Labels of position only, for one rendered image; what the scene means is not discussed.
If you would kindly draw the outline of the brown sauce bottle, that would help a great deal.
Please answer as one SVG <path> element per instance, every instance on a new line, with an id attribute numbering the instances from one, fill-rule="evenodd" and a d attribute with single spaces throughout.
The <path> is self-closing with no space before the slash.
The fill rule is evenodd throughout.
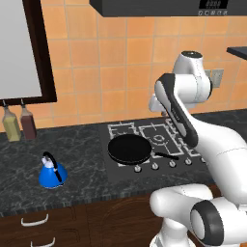
<path id="1" fill-rule="evenodd" d="M 21 109 L 20 122 L 24 136 L 27 140 L 35 139 L 37 137 L 37 130 L 33 114 L 26 108 L 24 102 L 21 102 Z"/>

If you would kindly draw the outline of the dark framed window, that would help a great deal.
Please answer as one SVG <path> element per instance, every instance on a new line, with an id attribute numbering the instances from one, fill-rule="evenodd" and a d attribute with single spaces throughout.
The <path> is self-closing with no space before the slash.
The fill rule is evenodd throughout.
<path id="1" fill-rule="evenodd" d="M 0 105 L 56 102 L 41 0 L 0 0 Z"/>

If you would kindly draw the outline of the dark shelf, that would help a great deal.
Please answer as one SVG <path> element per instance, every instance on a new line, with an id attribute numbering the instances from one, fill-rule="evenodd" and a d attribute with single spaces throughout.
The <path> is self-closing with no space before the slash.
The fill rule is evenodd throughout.
<path id="1" fill-rule="evenodd" d="M 228 47 L 227 52 L 247 61 L 247 46 Z"/>

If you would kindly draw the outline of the black hob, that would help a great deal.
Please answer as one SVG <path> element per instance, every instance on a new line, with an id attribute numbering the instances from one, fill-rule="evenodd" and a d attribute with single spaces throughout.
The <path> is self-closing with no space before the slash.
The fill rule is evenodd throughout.
<path id="1" fill-rule="evenodd" d="M 112 123 L 101 123 L 98 126 L 101 147 L 108 180 L 120 182 L 121 180 L 138 178 L 155 178 L 174 173 L 207 171 L 207 166 L 201 161 L 201 155 L 183 143 L 178 131 L 169 118 L 152 118 L 141 120 L 128 120 Z M 145 163 L 139 165 L 140 173 L 135 173 L 134 166 L 125 166 L 114 161 L 108 154 L 108 143 L 111 139 L 122 134 L 138 134 L 151 142 L 154 152 L 165 152 L 179 157 L 175 161 L 177 166 L 171 168 L 171 159 L 160 156 L 151 156 Z M 192 165 L 185 164 L 189 158 Z M 153 170 L 151 164 L 156 163 L 158 170 Z"/>

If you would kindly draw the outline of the black frying pan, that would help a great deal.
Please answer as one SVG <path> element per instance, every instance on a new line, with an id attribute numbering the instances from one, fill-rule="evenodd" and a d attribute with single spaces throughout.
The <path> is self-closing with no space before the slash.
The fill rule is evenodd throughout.
<path id="1" fill-rule="evenodd" d="M 136 134 L 114 137 L 108 144 L 108 154 L 114 161 L 128 166 L 141 165 L 152 155 L 178 160 L 175 155 L 154 152 L 150 141 Z"/>

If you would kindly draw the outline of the grey wall socket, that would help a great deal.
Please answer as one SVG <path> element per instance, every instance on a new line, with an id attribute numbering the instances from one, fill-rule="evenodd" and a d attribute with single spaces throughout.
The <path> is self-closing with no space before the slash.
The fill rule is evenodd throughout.
<path id="1" fill-rule="evenodd" d="M 224 70 L 223 69 L 206 69 L 206 75 L 212 82 L 214 88 L 219 88 Z"/>

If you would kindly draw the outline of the olive oil bottle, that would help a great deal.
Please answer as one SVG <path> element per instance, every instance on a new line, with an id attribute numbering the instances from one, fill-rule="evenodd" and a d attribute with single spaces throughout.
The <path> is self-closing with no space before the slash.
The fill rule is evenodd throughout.
<path id="1" fill-rule="evenodd" d="M 21 133 L 16 114 L 9 109 L 9 106 L 6 102 L 3 102 L 3 107 L 4 117 L 2 123 L 7 133 L 8 140 L 10 142 L 19 141 L 21 138 Z"/>

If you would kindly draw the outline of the dark range hood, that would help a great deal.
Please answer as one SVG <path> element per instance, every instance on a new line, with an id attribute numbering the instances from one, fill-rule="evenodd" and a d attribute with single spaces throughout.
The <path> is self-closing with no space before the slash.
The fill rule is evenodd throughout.
<path id="1" fill-rule="evenodd" d="M 247 0 L 90 0 L 102 16 L 246 16 Z"/>

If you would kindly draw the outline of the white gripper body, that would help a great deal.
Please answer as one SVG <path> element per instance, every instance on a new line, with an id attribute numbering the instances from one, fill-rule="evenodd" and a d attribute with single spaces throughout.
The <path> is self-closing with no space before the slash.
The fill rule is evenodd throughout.
<path id="1" fill-rule="evenodd" d="M 159 102 L 156 95 L 152 95 L 149 101 L 149 109 L 151 112 L 160 112 L 162 114 L 166 114 L 167 111 L 164 106 Z"/>

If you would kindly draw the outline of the dark wood drawer front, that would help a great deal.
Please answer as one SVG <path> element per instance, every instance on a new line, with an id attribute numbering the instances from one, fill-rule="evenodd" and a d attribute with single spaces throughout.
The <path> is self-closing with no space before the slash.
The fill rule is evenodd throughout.
<path id="1" fill-rule="evenodd" d="M 42 239 L 46 239 L 49 242 L 53 237 L 56 237 L 54 247 L 90 247 L 89 239 L 81 237 L 76 229 L 12 236 L 10 239 L 0 242 L 0 247 L 30 247 L 31 240 L 42 242 Z"/>
<path id="2" fill-rule="evenodd" d="M 0 218 L 0 231 L 21 233 L 36 230 L 57 230 L 72 226 L 86 216 L 85 207 L 68 206 Z"/>

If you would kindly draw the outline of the dark wood cupboard door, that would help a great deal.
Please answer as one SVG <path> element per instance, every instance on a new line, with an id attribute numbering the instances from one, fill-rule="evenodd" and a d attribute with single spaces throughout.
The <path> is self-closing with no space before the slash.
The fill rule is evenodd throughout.
<path id="1" fill-rule="evenodd" d="M 162 219 L 150 208 L 150 195 L 86 205 L 92 247 L 149 247 Z"/>

